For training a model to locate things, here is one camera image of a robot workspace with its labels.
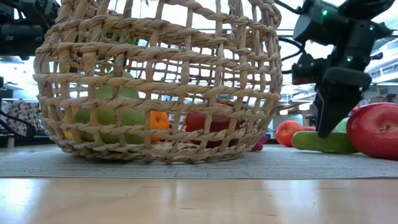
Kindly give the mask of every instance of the wooden table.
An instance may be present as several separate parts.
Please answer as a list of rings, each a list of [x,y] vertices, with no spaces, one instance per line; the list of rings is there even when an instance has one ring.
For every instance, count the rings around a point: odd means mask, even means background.
[[[390,224],[398,180],[0,179],[2,224]]]

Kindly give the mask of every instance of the red apple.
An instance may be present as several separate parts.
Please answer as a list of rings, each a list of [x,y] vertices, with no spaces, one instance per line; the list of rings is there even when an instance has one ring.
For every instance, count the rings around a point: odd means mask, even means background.
[[[194,112],[194,113],[189,113],[187,114],[187,117],[185,118],[185,131],[191,132],[191,131],[197,131],[205,128],[205,119],[206,115],[203,113],[199,112]],[[210,124],[210,132],[218,132],[222,130],[228,129],[229,123],[231,122],[231,118],[220,115],[220,114],[214,114],[211,119],[211,124]],[[240,128],[240,122],[239,120],[236,122],[235,125],[235,130]],[[191,141],[194,144],[200,144],[200,141]],[[237,139],[230,140],[229,142],[229,147],[235,145],[238,142]],[[206,147],[207,148],[214,148],[220,146],[222,141],[208,141]]]
[[[276,140],[279,144],[292,147],[293,135],[299,131],[304,131],[303,126],[299,122],[284,121],[276,129]]]
[[[316,131],[317,129],[315,127],[304,127],[304,131]]]
[[[354,114],[355,112],[357,112],[357,110],[359,110],[359,109],[360,109],[359,106],[354,107],[354,108],[351,110],[351,115]]]
[[[363,154],[398,160],[398,105],[373,103],[361,107],[348,120],[347,134]]]

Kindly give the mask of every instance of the green vegetable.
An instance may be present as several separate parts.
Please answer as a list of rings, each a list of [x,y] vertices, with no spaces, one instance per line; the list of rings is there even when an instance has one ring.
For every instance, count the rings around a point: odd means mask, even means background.
[[[311,150],[333,154],[353,154],[358,150],[351,144],[344,132],[332,132],[326,139],[318,137],[316,131],[300,131],[294,134],[293,147],[300,150]]]
[[[341,131],[341,132],[346,133],[347,132],[347,122],[348,122],[348,118],[342,119],[340,121],[340,123],[337,124],[334,131]]]

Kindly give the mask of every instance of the gray mat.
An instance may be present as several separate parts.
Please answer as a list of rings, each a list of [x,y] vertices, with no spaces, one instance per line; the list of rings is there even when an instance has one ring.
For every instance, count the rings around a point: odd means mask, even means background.
[[[233,161],[202,164],[90,161],[61,150],[0,156],[0,177],[170,179],[352,179],[398,177],[398,162],[265,147]]]

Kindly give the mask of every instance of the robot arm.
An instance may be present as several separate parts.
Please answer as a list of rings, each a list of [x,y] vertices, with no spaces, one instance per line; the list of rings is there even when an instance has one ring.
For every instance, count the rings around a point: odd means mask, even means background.
[[[59,8],[56,0],[0,0],[0,55],[22,60],[34,56],[55,24]]]
[[[336,7],[321,0],[306,0],[300,10],[293,39],[334,45],[327,58],[303,53],[292,66],[293,85],[316,84],[317,131],[326,138],[362,99],[372,78],[365,73],[375,41],[392,34],[384,23],[371,19],[395,0],[347,0]]]

